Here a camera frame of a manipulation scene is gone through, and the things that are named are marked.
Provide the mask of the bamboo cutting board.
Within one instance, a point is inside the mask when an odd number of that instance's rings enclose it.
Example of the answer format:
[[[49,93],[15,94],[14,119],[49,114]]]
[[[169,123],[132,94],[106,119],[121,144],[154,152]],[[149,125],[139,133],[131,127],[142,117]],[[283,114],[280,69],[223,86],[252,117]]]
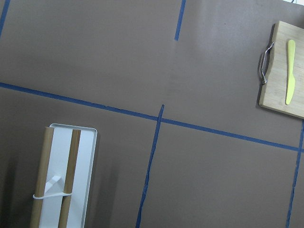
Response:
[[[295,90],[292,101],[285,104],[287,86],[287,43],[295,41]],[[304,117],[304,30],[279,21],[274,26],[272,39],[261,57],[259,67],[262,89],[259,105],[274,111]]]

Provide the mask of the white rack tray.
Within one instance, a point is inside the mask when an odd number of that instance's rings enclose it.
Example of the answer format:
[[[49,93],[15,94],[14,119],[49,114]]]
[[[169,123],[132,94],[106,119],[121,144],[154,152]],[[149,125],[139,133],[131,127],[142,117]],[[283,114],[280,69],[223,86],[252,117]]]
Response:
[[[39,227],[85,226],[97,130],[59,123],[50,125],[53,138]]]

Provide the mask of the yellow plastic knife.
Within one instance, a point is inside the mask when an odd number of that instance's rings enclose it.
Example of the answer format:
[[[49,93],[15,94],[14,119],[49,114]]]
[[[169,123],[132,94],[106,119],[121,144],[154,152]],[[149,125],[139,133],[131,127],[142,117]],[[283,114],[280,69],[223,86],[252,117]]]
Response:
[[[295,91],[295,77],[293,75],[295,60],[295,41],[289,40],[287,43],[287,86],[285,104],[289,105],[292,101]]]

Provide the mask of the wooden rod outer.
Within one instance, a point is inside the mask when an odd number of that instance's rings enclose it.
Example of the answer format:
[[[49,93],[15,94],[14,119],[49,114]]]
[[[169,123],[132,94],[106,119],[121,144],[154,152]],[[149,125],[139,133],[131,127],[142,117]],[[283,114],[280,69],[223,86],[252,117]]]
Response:
[[[38,228],[40,224],[42,205],[43,205],[42,197],[44,196],[44,192],[45,192],[53,134],[54,134],[53,127],[45,127],[41,157],[38,167],[37,182],[34,192],[34,196],[36,198],[34,198],[33,201],[33,208],[32,208],[31,220],[29,226],[30,228]]]

